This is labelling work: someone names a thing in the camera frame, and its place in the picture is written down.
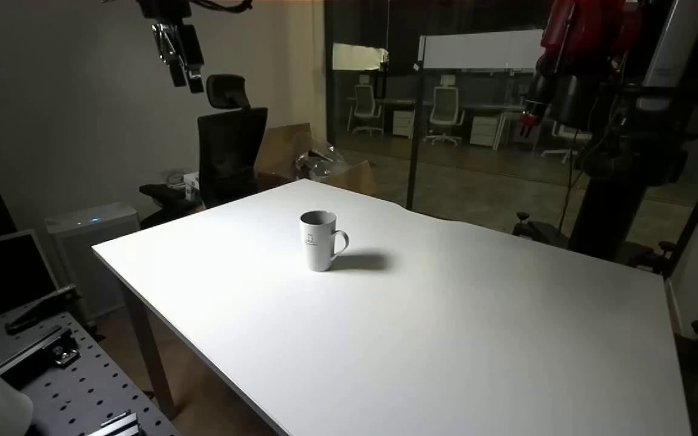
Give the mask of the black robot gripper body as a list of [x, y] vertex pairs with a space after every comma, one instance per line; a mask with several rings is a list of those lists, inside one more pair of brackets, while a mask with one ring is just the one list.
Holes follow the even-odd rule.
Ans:
[[156, 36], [157, 53], [164, 64], [184, 64], [184, 66], [204, 64], [199, 36], [191, 24], [156, 22], [153, 36]]

